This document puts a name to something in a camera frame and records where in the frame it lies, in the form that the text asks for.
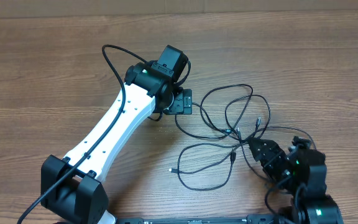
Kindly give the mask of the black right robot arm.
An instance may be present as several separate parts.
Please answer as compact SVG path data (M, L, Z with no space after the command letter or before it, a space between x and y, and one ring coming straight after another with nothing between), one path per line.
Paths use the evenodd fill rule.
M265 204L272 213L272 223L341 224L341 211L326 193L326 156L312 149L312 141L294 136L286 153L273 140L249 138L249 149L263 172L273 182L265 195ZM269 205L269 195L275 190L287 190L291 205L275 211Z

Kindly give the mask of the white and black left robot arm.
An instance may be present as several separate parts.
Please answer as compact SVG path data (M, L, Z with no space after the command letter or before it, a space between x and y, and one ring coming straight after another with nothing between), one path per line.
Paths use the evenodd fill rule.
M114 103L91 132L62 158L41 167L41 205L70 223L116 223L103 187L130 136L153 113L190 114L192 93L183 89L187 60L159 59L128 68Z

